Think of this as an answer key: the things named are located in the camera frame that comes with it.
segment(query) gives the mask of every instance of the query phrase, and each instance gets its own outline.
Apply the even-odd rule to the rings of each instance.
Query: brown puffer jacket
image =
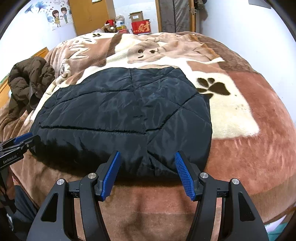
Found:
[[[35,109],[48,86],[54,80],[54,69],[44,58],[32,57],[14,65],[8,77],[12,95],[10,118],[18,118],[25,110]]]

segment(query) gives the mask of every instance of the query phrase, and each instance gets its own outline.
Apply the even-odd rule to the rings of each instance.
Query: black padded garment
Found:
[[[212,125],[208,97],[180,69],[109,68],[56,91],[30,131],[40,160],[60,168],[94,172],[118,150],[120,176],[178,178],[178,150],[204,169]]]

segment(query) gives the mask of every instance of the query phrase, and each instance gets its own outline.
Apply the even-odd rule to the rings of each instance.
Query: folded black jacket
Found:
[[[55,168],[94,172],[118,150],[120,176],[178,178],[178,150],[204,169],[212,125],[208,97],[180,69],[109,68],[56,91],[30,131]]]
[[[15,64],[8,77],[12,95],[10,118],[18,118],[25,110],[35,109],[48,86],[54,80],[54,69],[44,58],[32,57]]]

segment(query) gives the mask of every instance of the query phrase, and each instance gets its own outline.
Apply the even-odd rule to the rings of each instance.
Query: yellow dress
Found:
[[[60,24],[60,23],[61,23],[61,22],[59,21],[59,17],[55,17],[54,20],[55,20],[55,22],[54,22],[55,24]]]

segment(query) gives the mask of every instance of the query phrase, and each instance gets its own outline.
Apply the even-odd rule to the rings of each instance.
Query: person's hand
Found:
[[[13,184],[13,178],[12,178],[12,171],[10,167],[8,168],[8,176],[6,180],[6,185],[7,185],[7,190],[6,190],[6,195],[10,200],[14,199],[15,197],[15,186]],[[3,187],[0,186],[0,195],[3,195],[5,193]]]

